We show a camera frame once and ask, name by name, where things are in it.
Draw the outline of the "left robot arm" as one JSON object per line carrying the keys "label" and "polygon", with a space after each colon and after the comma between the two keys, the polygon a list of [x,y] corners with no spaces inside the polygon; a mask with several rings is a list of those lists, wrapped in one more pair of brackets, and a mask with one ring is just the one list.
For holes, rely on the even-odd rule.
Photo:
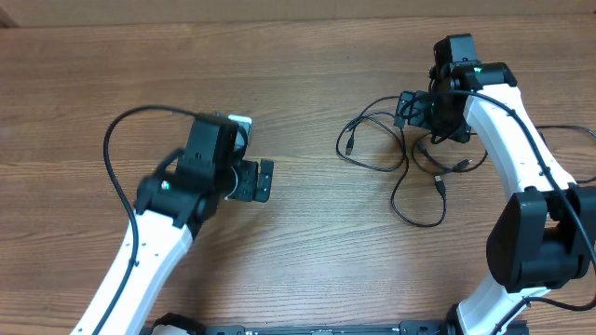
{"label": "left robot arm", "polygon": [[121,247],[75,334],[138,334],[171,272],[221,200],[265,203],[274,164],[247,161],[253,122],[197,114],[187,144],[144,177]]}

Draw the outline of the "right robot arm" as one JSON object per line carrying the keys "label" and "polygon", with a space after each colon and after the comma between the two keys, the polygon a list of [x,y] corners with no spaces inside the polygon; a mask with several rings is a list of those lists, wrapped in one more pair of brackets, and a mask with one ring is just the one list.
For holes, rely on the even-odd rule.
{"label": "right robot arm", "polygon": [[486,242],[487,276],[438,332],[525,334],[512,322],[535,302],[593,309],[593,301],[572,305],[548,294],[595,267],[595,189],[580,186],[551,154],[504,62],[478,60],[470,34],[448,35],[433,51],[429,89],[401,93],[396,125],[425,128],[434,144],[477,135],[507,197]]}

